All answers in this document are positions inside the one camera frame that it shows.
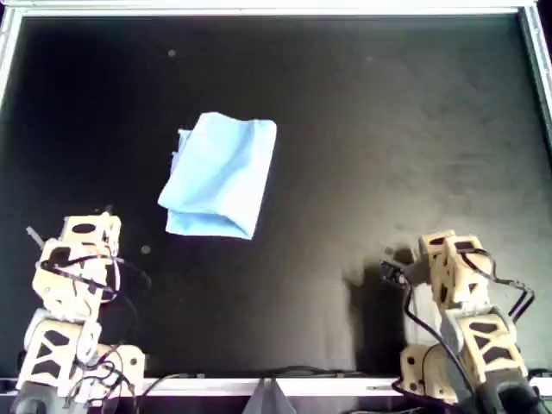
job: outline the blue cloth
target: blue cloth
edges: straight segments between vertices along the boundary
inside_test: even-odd
[[[171,177],[159,204],[166,231],[251,240],[276,142],[272,121],[202,114],[192,131],[179,130]]]

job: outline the folded towel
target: folded towel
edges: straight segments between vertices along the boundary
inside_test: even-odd
[[[192,131],[179,130],[179,151],[159,204],[166,231],[176,235],[254,235],[276,141],[272,121],[237,121],[202,114]]]

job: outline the black mat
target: black mat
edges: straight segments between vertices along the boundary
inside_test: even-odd
[[[169,51],[175,55],[169,57]],[[156,203],[177,128],[216,110],[278,140],[252,242],[167,235]],[[552,186],[512,17],[29,19],[0,128],[0,373],[39,301],[29,224],[111,205],[151,273],[129,340],[152,372],[290,364],[398,373],[402,295],[384,249],[454,228],[538,290],[518,325],[548,365]],[[151,254],[142,255],[142,246]],[[492,291],[502,305],[515,292]],[[116,341],[129,314],[103,315]]]

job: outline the gray object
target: gray object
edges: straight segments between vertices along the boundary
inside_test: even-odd
[[[87,408],[83,404],[58,397],[57,390],[51,386],[26,383],[17,394],[10,414],[84,414]]]
[[[295,414],[275,379],[260,379],[243,414]]]

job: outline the metal edge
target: metal edge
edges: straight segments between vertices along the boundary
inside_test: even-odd
[[[144,380],[144,389],[157,379]],[[259,384],[258,378],[213,379],[185,378],[161,381],[148,395],[151,397],[248,397]],[[394,378],[280,378],[276,379],[288,397],[400,397],[391,388]],[[2,379],[13,383],[16,379]],[[543,398],[552,398],[552,378],[534,378]],[[16,392],[5,392],[0,397],[13,397]]]
[[[536,91],[541,103],[547,142],[549,150],[552,150],[552,65],[536,4],[523,7],[520,17]]]
[[[201,9],[446,9],[524,7],[533,0],[203,0]],[[35,9],[196,9],[194,0],[3,0],[11,7]]]
[[[468,16],[505,15],[518,12],[502,8],[273,8],[273,9],[25,9],[25,16]]]
[[[22,10],[6,7],[0,26],[0,109],[8,86],[9,70],[16,52],[21,24]]]

